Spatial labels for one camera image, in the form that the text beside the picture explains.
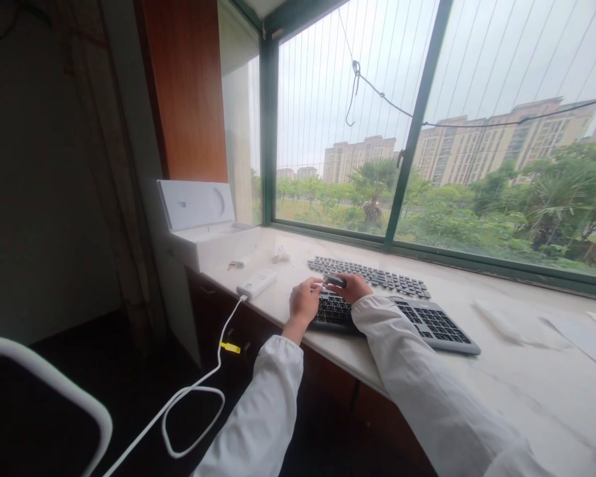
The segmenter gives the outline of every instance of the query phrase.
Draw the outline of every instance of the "hand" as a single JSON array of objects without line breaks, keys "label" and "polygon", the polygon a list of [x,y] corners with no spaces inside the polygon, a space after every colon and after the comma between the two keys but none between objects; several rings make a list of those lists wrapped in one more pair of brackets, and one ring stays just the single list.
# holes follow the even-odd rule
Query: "hand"
[{"label": "hand", "polygon": [[373,290],[362,275],[336,274],[336,277],[346,280],[346,288],[327,285],[327,290],[337,293],[352,305],[364,296],[373,295]]},{"label": "hand", "polygon": [[323,290],[322,278],[307,278],[296,285],[289,297],[289,321],[283,330],[283,336],[297,345],[303,339],[307,326],[318,313],[319,295]]}]

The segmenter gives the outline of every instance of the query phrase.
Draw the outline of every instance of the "yellow tag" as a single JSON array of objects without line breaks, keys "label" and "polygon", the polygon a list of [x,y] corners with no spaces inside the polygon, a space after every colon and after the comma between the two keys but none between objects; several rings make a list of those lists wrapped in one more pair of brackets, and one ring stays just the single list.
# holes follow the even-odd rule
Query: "yellow tag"
[{"label": "yellow tag", "polygon": [[221,343],[221,347],[225,348],[227,351],[235,352],[240,354],[240,348],[232,343]]}]

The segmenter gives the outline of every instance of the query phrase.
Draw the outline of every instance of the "gray keyboard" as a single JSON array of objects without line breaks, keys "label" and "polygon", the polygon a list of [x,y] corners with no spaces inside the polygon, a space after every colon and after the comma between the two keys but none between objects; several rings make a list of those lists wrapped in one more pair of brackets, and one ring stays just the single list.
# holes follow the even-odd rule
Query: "gray keyboard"
[{"label": "gray keyboard", "polygon": [[[437,303],[402,297],[388,298],[404,313],[431,348],[481,354],[481,349]],[[320,294],[318,313],[309,328],[364,336],[351,319],[351,305],[344,298],[326,290]]]},{"label": "gray keyboard", "polygon": [[415,278],[385,272],[377,268],[319,256],[315,260],[308,260],[307,266],[323,274],[345,273],[362,275],[366,282],[374,287],[379,286],[385,290],[409,295],[416,299],[430,298],[430,292],[424,280],[416,280]]}]

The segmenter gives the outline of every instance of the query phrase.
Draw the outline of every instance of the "glass pane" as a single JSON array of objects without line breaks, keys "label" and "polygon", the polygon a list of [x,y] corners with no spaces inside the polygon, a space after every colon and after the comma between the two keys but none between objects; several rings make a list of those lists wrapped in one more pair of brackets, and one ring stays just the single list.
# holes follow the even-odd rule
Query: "glass pane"
[{"label": "glass pane", "polygon": [[385,234],[410,120],[350,52],[412,111],[437,6],[351,0],[280,46],[276,218]]},{"label": "glass pane", "polygon": [[456,0],[396,240],[596,275],[592,100],[596,0]]},{"label": "glass pane", "polygon": [[219,42],[228,180],[236,220],[262,223],[258,33],[219,0]]}]

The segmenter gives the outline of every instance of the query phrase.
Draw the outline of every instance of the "box lid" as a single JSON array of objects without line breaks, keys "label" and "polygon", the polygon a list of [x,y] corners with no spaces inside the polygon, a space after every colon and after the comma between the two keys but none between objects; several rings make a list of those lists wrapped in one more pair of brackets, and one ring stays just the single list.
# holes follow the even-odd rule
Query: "box lid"
[{"label": "box lid", "polygon": [[157,184],[172,231],[234,221],[229,184],[168,180]]}]

